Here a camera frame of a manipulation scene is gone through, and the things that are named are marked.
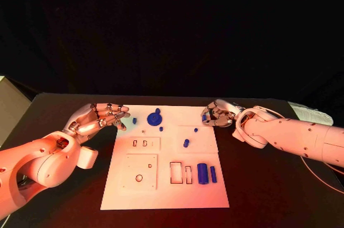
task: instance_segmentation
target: cable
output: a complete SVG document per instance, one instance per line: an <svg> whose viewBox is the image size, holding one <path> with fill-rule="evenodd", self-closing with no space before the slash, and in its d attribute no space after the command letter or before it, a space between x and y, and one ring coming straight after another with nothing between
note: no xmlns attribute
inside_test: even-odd
<svg viewBox="0 0 344 228"><path fill-rule="evenodd" d="M337 168L334 168L330 164L327 164L325 162L324 162L324 164L332 169L332 170L335 170L337 172L340 172L342 175L344 175L344 172L342 171L340 171Z"/></svg>
<svg viewBox="0 0 344 228"><path fill-rule="evenodd" d="M7 218L6 218L6 220L4 220L4 223L3 223L3 225L1 225L1 228L4 227L4 224L6 224L7 220L9 220L9 216L10 216L10 214L7 215Z"/></svg>
<svg viewBox="0 0 344 228"><path fill-rule="evenodd" d="M331 187L335 191L338 191L341 194L344 194L342 191L340 191L337 188L334 188L331 185L328 185L328 184L321 180L321 178L317 176L317 174L315 174L314 171L311 170L309 166L307 165L307 162L305 162L302 156L299 156L299 157L301 157L301 159L302 159L302 162L304 162L304 164L305 164L305 166L307 166L309 172L311 172L311 173L314 174L314 176L319 179L319 181L321 181L328 187Z"/></svg>

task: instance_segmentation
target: blue cylinder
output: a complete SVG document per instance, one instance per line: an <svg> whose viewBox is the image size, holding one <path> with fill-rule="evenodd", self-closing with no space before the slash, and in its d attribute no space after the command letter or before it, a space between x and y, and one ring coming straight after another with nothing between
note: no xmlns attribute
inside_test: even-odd
<svg viewBox="0 0 344 228"><path fill-rule="evenodd" d="M212 182L216 183L217 182L217 178L216 178L216 172L214 172L214 167L210 167L210 174L212 174Z"/></svg>
<svg viewBox="0 0 344 228"><path fill-rule="evenodd" d="M199 184L206 185L209 183L207 166L204 163L197 164Z"/></svg>
<svg viewBox="0 0 344 228"><path fill-rule="evenodd" d="M190 143L190 140L186 139L186 140L184 140L184 144L183 144L183 146L187 147L187 146L188 146L188 143Z"/></svg>

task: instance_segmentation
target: robotic arm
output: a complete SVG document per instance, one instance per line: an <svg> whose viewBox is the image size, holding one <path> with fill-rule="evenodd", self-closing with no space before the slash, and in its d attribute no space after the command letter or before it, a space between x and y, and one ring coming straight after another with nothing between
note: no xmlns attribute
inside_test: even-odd
<svg viewBox="0 0 344 228"><path fill-rule="evenodd" d="M109 125L127 130L121 118L128 108L88 104L72 115L65 129L27 144L0 151L0 220L45 189L58 186L75 166L92 168L98 151L81 144Z"/></svg>
<svg viewBox="0 0 344 228"><path fill-rule="evenodd" d="M283 118L260 106L245 109L223 100L212 102L200 116L210 126L227 127L235 122L233 137L250 146L263 148L269 143L285 152L344 167L344 128Z"/></svg>

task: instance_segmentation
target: white board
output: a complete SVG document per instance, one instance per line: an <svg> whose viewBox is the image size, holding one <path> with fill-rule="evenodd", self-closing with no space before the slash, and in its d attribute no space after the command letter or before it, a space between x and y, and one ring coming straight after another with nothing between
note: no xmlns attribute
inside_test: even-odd
<svg viewBox="0 0 344 228"><path fill-rule="evenodd" d="M121 119L127 131L117 134L101 210L227 208L213 128L200 119L203 107L125 106L131 117ZM163 122L151 126L147 116L155 108L161 110ZM181 163L181 183L171 184L171 170L180 174L180 169L171 169L170 163ZM206 185L197 182L197 163L207 164ZM212 183L210 166L217 183Z"/></svg>

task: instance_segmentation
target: black table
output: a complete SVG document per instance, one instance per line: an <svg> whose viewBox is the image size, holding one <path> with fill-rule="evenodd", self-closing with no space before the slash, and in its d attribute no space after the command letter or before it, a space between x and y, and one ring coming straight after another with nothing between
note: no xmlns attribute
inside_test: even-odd
<svg viewBox="0 0 344 228"><path fill-rule="evenodd" d="M206 106L214 98L40 94L13 129L1 150L60 130L86 103ZM275 99L227 99L246 108L260 105L296 118L291 106ZM75 168L68 180L45 190L9 218L10 227L342 227L344 195L309 173L299 156L272 146L253 148L232 137L233 127L214 128L230 208L101 211L115 127L85 143L99 150L95 166ZM328 167L307 160L337 188Z"/></svg>

